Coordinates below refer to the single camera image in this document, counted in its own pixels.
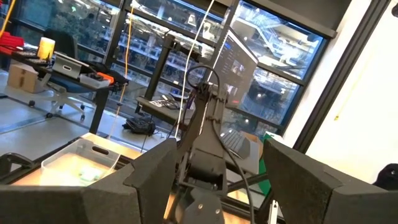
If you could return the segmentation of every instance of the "plastic container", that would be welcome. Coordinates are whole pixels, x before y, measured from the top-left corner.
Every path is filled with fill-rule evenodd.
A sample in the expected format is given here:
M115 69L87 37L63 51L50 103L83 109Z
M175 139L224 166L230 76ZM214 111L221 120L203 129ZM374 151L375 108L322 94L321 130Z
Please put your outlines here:
M41 185L87 186L114 172L120 154L79 139L42 162Z
M80 75L80 82L83 84L89 85L93 88L107 87L111 83L110 80L98 81L98 80L95 80L94 78L90 78L86 75Z

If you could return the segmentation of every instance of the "white wall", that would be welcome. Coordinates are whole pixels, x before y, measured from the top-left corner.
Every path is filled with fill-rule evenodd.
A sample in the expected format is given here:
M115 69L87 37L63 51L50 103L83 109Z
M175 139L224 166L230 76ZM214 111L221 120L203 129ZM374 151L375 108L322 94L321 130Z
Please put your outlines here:
M307 151L369 183L388 163L398 163L398 18L391 15L395 5L383 15Z
M346 14L337 29L338 36L329 43L328 48L326 49L326 52L283 136L284 141L288 146L292 147L296 142L305 122L310 116L312 109L317 103L331 76L331 73L336 67L337 62L348 45L349 40L354 34L354 31L369 4L370 0L352 0L349 5Z

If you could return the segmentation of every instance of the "computer monitor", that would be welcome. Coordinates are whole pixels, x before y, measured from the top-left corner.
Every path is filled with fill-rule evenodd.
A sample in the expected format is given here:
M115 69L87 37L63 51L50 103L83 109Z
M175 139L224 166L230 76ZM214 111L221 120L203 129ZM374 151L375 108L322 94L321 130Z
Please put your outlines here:
M244 41L231 29L228 30L223 48L218 52L213 65L221 83L224 83L229 92L228 106L239 106L244 94L250 89L258 62ZM210 73L207 81L217 84L213 73Z

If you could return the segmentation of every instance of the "white cable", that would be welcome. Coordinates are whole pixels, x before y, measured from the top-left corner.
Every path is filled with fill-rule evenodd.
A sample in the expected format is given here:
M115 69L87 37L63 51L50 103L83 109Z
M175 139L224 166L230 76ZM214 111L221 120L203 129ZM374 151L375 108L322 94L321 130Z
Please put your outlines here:
M200 34L200 30L201 30L201 28L203 27L203 25L205 24L205 19L207 18L207 15L209 14L209 11L210 11L210 9L211 9L211 7L212 7L214 1L215 1L215 0L211 0L210 5L209 5L209 7L207 8L207 11L206 11L206 13L205 13L205 16L204 16L204 18L202 19L201 24L200 24L199 29L198 29L198 32L197 32L197 34L196 34L196 36L195 36L195 38L194 38L194 40L193 40L193 43L192 43L192 46L191 46L191 50L190 50L189 53L188 53L187 62L185 63L184 79L183 79L183 83L182 83L182 94L181 94L182 97L181 97L181 104L180 104L180 112L178 113L177 127L176 127L176 129L175 129L175 135L174 135L175 138L177 138L178 129L179 129L179 127L180 127L180 121L181 121L182 110L183 110L183 109L182 109L182 108L183 108L182 104L183 104L183 100L184 100L185 81L186 81L186 78L187 78L187 70L188 70L189 58L191 57L191 53L192 53L192 51L193 51L193 48L194 48L194 46L195 46L195 43L196 43L196 41L197 41L197 39L198 39L198 36L199 36L199 34Z

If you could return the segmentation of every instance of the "keyboard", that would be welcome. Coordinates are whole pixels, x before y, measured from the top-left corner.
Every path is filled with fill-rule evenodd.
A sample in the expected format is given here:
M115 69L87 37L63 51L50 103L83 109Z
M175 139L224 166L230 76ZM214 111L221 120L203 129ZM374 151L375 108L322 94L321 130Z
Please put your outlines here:
M235 129L228 129L221 134L225 146L238 158L246 159L250 156L250 140Z

